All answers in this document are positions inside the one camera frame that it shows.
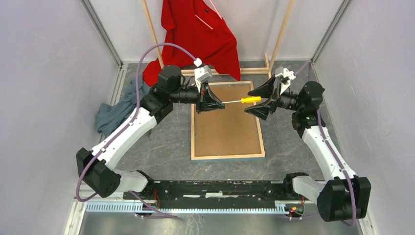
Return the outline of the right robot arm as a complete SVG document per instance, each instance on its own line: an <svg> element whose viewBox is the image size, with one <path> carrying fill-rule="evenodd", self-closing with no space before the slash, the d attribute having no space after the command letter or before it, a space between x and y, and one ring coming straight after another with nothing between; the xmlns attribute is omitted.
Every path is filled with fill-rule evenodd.
<svg viewBox="0 0 415 235"><path fill-rule="evenodd" d="M277 108L292 111L292 126L311 150L324 176L324 183L313 180L305 173L286 176L283 195L295 200L300 195L317 206L326 222L341 221L354 227L358 219L367 214L371 183L367 177L359 177L341 156L329 136L319 111L323 102L324 87L316 81L308 81L299 93L289 90L291 79L273 75L261 86L248 92L249 97L264 102L244 111L266 120Z"/></svg>

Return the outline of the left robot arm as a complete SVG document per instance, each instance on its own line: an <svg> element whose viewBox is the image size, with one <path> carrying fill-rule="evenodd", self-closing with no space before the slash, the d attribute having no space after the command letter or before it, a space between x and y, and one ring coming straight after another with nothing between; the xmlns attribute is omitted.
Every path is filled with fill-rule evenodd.
<svg viewBox="0 0 415 235"><path fill-rule="evenodd" d="M183 83L182 78L179 67L164 67L139 107L112 134L91 150L81 148L76 153L80 181L94 191L94 196L106 198L116 191L132 190L141 199L149 199L154 187L144 173L116 169L126 151L171 113L175 103L193 104L198 113L225 108L209 87L209 66L194 69L195 85Z"/></svg>

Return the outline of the yellow handled screwdriver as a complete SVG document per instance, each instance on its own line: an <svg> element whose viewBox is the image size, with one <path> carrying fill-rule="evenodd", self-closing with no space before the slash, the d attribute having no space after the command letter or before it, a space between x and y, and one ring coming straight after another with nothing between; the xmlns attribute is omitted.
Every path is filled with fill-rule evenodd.
<svg viewBox="0 0 415 235"><path fill-rule="evenodd" d="M223 104L228 104L228 103L255 103L255 102L260 102L261 100L262 100L262 98L260 96L250 96L250 97L241 98L239 100L225 101L225 102L223 102Z"/></svg>

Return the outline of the blue picture frame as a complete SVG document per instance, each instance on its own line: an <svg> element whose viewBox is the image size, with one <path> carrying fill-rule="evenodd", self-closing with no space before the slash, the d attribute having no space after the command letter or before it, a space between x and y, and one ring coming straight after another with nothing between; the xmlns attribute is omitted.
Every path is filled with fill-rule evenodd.
<svg viewBox="0 0 415 235"><path fill-rule="evenodd" d="M191 106L191 159L264 158L260 120L245 113L249 104L240 103L253 90L253 82L215 82L210 88L226 107L198 114Z"/></svg>

